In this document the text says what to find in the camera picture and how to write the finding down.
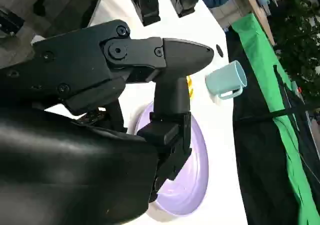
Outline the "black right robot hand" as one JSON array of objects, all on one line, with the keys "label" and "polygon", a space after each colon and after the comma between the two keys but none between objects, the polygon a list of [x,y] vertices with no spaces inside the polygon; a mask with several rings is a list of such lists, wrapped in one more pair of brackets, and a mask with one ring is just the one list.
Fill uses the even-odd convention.
[{"label": "black right robot hand", "polygon": [[192,154],[187,77],[214,51],[130,33],[115,19],[44,36],[0,70],[1,224],[124,224],[178,176]]}]

